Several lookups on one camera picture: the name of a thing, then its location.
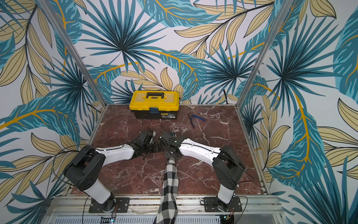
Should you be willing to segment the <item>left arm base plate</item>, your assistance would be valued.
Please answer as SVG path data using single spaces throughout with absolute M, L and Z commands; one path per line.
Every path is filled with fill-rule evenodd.
M 110 197 L 103 204 L 91 199 L 89 213 L 126 213 L 128 211 L 129 202 L 129 197 Z

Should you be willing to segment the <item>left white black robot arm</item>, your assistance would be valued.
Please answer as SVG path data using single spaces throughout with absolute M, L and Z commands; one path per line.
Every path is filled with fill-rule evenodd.
M 63 171 L 64 176 L 93 202 L 102 206 L 105 213 L 116 208 L 114 195 L 99 181 L 103 166 L 123 160 L 146 156 L 154 149 L 154 132 L 142 131 L 134 141 L 114 147 L 95 148 L 85 145 Z

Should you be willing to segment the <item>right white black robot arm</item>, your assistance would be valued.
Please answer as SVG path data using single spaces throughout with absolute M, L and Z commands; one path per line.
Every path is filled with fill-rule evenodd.
M 215 206 L 220 211 L 232 208 L 231 200 L 246 168 L 231 147 L 211 147 L 183 136 L 175 137 L 169 132 L 164 132 L 159 141 L 168 156 L 174 158 L 189 156 L 213 167 L 220 188 L 214 202 L 205 202 L 205 204 Z

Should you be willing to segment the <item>checkered sleeve forearm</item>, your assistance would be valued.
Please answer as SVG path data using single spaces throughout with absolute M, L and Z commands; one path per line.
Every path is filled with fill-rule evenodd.
M 160 206 L 154 224 L 174 224 L 178 215 L 176 198 L 179 179 L 174 158 L 167 160 L 164 182 L 160 198 Z

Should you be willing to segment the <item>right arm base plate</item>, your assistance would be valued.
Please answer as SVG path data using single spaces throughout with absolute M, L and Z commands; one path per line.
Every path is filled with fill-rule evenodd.
M 238 197 L 233 197 L 229 203 L 224 203 L 218 197 L 204 197 L 200 202 L 205 212 L 242 212 L 243 207 Z

